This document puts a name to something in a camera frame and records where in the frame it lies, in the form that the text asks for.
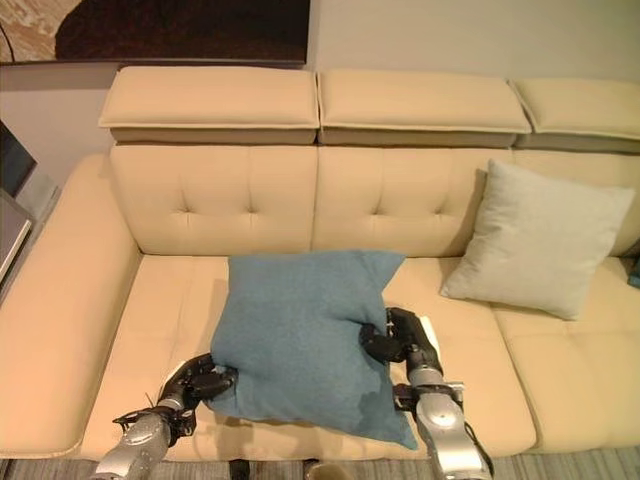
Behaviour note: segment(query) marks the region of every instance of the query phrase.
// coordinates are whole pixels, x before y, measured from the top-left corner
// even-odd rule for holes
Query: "beige wall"
[[[639,23],[640,0],[312,0],[308,68],[640,82]],[[111,144],[96,123],[115,71],[0,68],[0,117],[59,185]]]
[[[109,149],[97,122],[115,72],[114,64],[0,68],[0,118],[57,185],[84,155]]]
[[[640,81],[639,0],[319,0],[313,7],[310,63],[318,70]]]

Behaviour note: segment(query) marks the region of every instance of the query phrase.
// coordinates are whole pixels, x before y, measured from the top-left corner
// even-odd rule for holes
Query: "painting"
[[[304,64],[310,0],[2,0],[0,62]]]

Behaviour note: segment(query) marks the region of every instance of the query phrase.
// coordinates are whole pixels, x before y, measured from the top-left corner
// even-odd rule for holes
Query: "carpet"
[[[426,461],[337,462],[355,480],[439,480]],[[494,460],[495,480],[640,480],[640,446],[569,454],[523,454]],[[87,480],[88,460],[12,460],[0,464],[2,480]],[[302,462],[251,462],[252,480],[302,480]],[[150,480],[228,480],[226,462],[170,463]]]

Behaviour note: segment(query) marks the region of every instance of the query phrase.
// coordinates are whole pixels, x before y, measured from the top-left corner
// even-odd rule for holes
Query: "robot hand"
[[[360,343],[380,362],[406,361],[411,385],[394,387],[396,408],[410,411],[418,433],[431,452],[436,478],[443,480],[491,480],[491,458],[464,418],[459,382],[443,378],[438,352],[413,312],[387,309],[388,335],[378,335],[364,325]]]
[[[123,436],[98,464],[90,480],[143,480],[180,437],[193,435],[200,400],[221,394],[237,372],[215,371],[211,355],[192,358],[167,381],[156,406],[127,413],[114,423]]]

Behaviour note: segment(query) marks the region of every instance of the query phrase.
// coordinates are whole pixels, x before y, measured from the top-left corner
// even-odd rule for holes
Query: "pillow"
[[[403,258],[374,251],[231,257],[211,355],[236,368],[238,381],[209,407],[417,448],[394,408],[388,365],[358,340],[364,323],[386,333],[381,293]]]
[[[473,238],[441,294],[577,319],[633,196],[491,160]]]
[[[636,262],[636,266],[631,271],[629,275],[629,285],[640,288],[640,258]]]

